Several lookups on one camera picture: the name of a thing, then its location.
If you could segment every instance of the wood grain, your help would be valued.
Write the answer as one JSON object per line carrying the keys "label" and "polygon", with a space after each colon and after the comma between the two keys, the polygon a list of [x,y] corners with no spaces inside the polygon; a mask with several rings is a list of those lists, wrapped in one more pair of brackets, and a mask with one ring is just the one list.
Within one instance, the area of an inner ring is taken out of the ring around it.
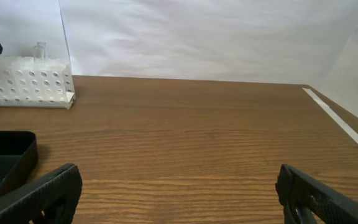
{"label": "wood grain", "polygon": [[[74,82],[70,110],[0,108],[0,130],[37,134],[30,179],[80,168],[74,223],[283,223],[281,164],[358,201],[358,145],[301,85]],[[317,94],[358,132],[356,117]]]}

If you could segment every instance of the white line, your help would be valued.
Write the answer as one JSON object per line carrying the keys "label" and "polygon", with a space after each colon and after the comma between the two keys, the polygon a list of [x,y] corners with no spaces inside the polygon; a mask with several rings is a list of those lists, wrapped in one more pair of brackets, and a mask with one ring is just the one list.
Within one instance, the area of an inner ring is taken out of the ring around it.
{"label": "white line", "polygon": [[306,91],[356,143],[358,143],[358,134],[344,120],[342,120],[342,118],[340,118],[326,103],[313,93],[313,91],[307,88],[303,88],[303,90]]}

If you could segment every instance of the wooden table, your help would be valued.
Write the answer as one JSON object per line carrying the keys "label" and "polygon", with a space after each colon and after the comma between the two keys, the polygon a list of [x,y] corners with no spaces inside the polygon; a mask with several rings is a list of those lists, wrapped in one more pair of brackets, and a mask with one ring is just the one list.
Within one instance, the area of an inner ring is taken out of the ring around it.
{"label": "wooden table", "polygon": [[[0,108],[37,134],[31,179],[72,162],[73,223],[283,223],[291,164],[358,201],[358,145],[301,85],[75,77],[70,110]],[[358,132],[358,119],[317,93]]]}

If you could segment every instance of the black plastic tray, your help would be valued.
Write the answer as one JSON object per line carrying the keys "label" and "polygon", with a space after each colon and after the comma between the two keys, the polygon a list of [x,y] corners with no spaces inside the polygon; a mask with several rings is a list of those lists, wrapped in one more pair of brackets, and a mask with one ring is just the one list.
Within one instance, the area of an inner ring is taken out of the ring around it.
{"label": "black plastic tray", "polygon": [[34,133],[0,131],[0,196],[25,184],[37,161]]}

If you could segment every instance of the white perforated rack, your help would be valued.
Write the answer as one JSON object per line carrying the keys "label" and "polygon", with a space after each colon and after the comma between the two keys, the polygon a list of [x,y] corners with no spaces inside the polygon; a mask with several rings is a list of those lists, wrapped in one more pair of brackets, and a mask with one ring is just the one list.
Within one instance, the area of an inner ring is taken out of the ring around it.
{"label": "white perforated rack", "polygon": [[61,71],[0,69],[0,106],[70,108],[75,91],[69,68]]}

